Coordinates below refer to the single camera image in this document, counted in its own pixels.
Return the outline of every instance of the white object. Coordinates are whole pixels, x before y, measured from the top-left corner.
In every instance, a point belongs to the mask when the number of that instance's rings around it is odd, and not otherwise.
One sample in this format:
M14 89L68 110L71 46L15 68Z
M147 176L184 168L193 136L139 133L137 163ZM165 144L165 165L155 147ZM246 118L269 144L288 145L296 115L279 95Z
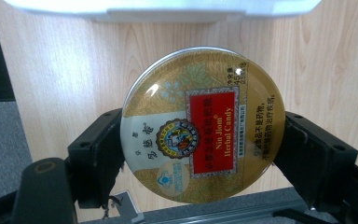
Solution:
M321 0L5 0L29 12L115 22L210 22L285 17L312 11Z

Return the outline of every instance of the gold tin lid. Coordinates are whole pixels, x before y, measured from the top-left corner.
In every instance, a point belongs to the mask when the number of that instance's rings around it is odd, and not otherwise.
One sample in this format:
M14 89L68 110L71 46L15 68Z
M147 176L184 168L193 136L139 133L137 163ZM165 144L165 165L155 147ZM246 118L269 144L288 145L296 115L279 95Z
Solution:
M284 131L282 97L238 53L199 47L151 65L123 106L121 144L134 175L181 203L225 199L271 165Z

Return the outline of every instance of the gray carpet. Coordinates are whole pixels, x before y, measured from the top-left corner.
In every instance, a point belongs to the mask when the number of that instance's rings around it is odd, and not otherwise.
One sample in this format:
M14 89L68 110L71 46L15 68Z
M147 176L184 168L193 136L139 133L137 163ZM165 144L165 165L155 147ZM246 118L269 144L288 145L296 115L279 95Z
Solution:
M0 197L19 187L31 155L15 102L0 103Z
M0 197L7 195L19 187L21 172L30 163L31 156L21 126L17 105L15 102L0 103ZM295 223L288 218L270 217L270 214L266 216L265 213L261 216L260 214L262 214L262 211L267 211L270 206L285 202L298 202L299 199L294 189L280 189L230 198L217 203L191 204L177 208L162 209L147 212L144 215L146 223L166 223L169 221L171 223L184 223L191 220L187 219L189 217L200 218L202 216L237 211L236 214L241 214L241 212L245 214L241 216L241 221L238 219L238 222L225 223ZM318 214L311 211L307 213L330 222L336 222L327 214ZM129 223L129 221L120 219L120 217L112 217L106 220L92 221L91 223Z

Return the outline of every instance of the blue logo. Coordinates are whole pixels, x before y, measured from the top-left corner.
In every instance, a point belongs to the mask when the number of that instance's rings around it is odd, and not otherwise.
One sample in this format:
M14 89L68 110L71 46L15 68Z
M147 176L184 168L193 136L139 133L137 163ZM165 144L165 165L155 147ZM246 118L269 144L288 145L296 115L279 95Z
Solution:
M168 175L168 171L163 171L161 176L158 178L158 183L168 189L172 184L172 175Z

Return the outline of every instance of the wooden surface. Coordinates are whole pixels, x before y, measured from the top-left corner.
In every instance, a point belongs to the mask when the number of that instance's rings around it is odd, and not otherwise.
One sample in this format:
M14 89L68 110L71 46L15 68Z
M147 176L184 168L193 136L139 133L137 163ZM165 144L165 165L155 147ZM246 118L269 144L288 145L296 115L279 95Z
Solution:
M193 46L231 49L258 63L286 110L358 148L358 1L324 0L296 18L207 24L92 22L28 14L0 1L0 41L34 161L65 158L99 115L122 107L151 63ZM242 194L287 186L271 167ZM144 188L128 167L113 192L124 189L143 212L179 204Z

